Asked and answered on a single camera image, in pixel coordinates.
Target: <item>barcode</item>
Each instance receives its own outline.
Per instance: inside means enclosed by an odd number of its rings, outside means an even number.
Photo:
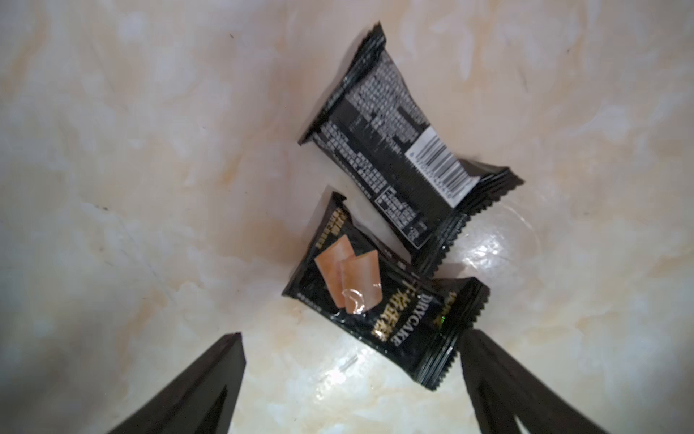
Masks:
[[[477,185],[480,178],[470,176],[429,126],[405,154],[429,184],[454,208]]]

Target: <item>white marble background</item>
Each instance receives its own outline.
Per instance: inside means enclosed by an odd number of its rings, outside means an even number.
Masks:
[[[280,297],[327,185],[301,127],[357,36],[455,152],[527,184],[443,273],[478,326],[612,433],[694,423],[694,4],[687,0],[0,2],[0,420],[103,433],[224,333],[238,433],[476,433]]]

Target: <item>snack package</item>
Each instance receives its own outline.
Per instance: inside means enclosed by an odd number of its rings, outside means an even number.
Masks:
[[[356,224],[344,200],[332,193],[282,295],[301,300],[435,390],[455,358],[460,331],[472,326],[489,288],[476,278],[422,277]]]
[[[315,142],[389,222],[424,276],[433,276],[470,216],[523,183],[508,167],[457,159],[414,102],[385,51],[380,24],[300,144]]]

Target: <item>black snack wrapper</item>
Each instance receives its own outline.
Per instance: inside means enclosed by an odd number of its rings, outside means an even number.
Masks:
[[[454,157],[385,51],[380,24],[362,41],[300,144],[314,141],[433,276],[470,217],[523,184],[508,167]]]
[[[330,204],[306,256],[282,295],[301,300],[435,390],[456,354],[460,331],[470,328],[489,298],[476,278],[428,279],[352,220],[345,196]],[[378,252],[383,300],[358,315],[338,309],[314,259],[343,235],[355,255]]]

